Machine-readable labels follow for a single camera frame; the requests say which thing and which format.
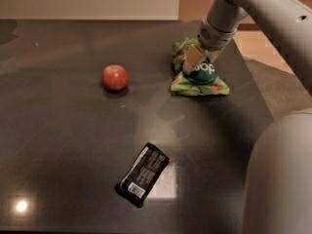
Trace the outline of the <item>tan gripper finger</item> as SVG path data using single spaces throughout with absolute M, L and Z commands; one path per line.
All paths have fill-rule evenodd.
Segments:
M 213 52 L 213 60 L 212 60 L 212 62 L 215 62 L 215 61 L 217 60 L 217 58 L 218 58 L 218 57 L 220 56 L 220 54 L 222 53 L 223 49 L 224 49 L 224 48 L 219 49 L 219 50 Z
M 185 56 L 183 71 L 186 74 L 193 72 L 196 66 L 202 63 L 205 59 L 205 50 L 199 44 L 191 45 Z

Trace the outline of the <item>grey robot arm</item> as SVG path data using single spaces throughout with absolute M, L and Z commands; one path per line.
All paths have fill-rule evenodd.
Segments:
M 285 63 L 248 68 L 275 121 L 258 138 L 245 183 L 243 234 L 312 234 L 312 17 L 298 0 L 214 0 L 183 67 L 216 60 L 251 17 Z

